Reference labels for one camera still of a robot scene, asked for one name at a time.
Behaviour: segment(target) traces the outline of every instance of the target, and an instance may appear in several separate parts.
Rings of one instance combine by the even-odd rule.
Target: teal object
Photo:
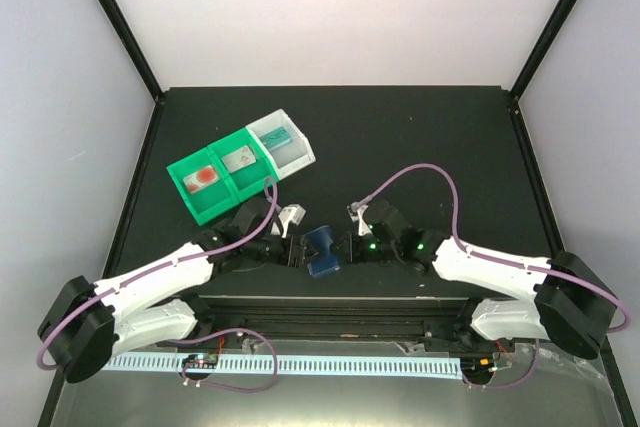
[[[262,142],[269,152],[274,152],[280,147],[284,147],[290,143],[291,135],[284,127],[278,127],[277,129],[260,137],[260,142]]]

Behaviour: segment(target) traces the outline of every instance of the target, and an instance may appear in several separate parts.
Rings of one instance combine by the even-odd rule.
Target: blue object
[[[307,240],[311,242],[313,247],[320,254],[316,260],[309,262],[309,274],[314,279],[324,275],[332,274],[340,270],[340,261],[338,256],[331,252],[331,244],[333,244],[333,232],[331,227],[323,225],[307,234]]]
[[[268,134],[261,136],[260,142],[262,142],[269,152],[273,152],[291,143],[291,135],[289,135],[289,132],[287,132],[284,127],[278,127]]]

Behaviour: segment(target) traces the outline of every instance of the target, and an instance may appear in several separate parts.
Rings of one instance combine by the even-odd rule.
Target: white plastic container
[[[291,136],[291,141],[286,145],[269,151],[260,141],[260,137],[280,127],[288,132]],[[316,161],[309,141],[282,109],[252,122],[246,128],[254,137],[258,146],[262,148],[267,159],[271,161],[279,180],[295,174],[300,169]]]

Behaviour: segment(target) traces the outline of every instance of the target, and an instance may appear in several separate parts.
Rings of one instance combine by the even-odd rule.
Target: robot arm
[[[266,216],[269,204],[251,199],[232,219],[225,219],[194,242],[184,244],[171,254],[132,272],[89,284],[84,277],[70,280],[38,329],[45,340],[67,316],[95,296],[100,302],[73,319],[48,347],[65,379],[80,382],[98,372],[110,359],[145,345],[189,337],[199,322],[210,321],[213,314],[197,295],[157,305],[189,287],[242,266],[247,259],[300,266],[304,255],[301,240],[287,236],[289,224],[297,224],[304,215],[299,205],[285,207],[274,221],[272,233],[263,234],[241,248],[215,256],[204,253],[229,245],[244,237]],[[200,255],[188,262],[180,259]]]
[[[475,302],[475,310],[459,319],[466,334],[471,334],[467,340],[474,336],[487,340],[538,338],[551,340],[578,357],[598,356],[616,307],[591,290],[551,275],[562,272],[611,293],[578,256],[560,252],[553,259],[523,257],[471,244],[462,250],[448,234],[415,229],[385,201],[370,203],[359,216],[353,214],[350,212],[359,222],[359,233],[362,222],[370,233],[347,242],[351,261],[395,258],[418,272],[432,269],[443,279],[475,284],[512,299]],[[377,248],[372,252],[367,250],[369,245]],[[345,255],[344,245],[337,245],[337,250]],[[549,274],[513,268],[508,263],[536,266]]]

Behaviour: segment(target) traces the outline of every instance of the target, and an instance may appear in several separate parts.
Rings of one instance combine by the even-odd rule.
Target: reflective floor
[[[371,351],[354,344],[323,346],[323,353],[403,355],[396,346]],[[282,353],[301,352],[279,346]],[[519,350],[516,366],[496,383],[522,375],[531,351]],[[281,377],[271,390],[242,395],[193,386],[178,375],[102,372],[66,385],[54,426],[621,426],[613,395],[598,362],[543,351],[536,375],[505,391],[468,390],[461,382],[407,378]],[[255,386],[258,376],[218,376]]]

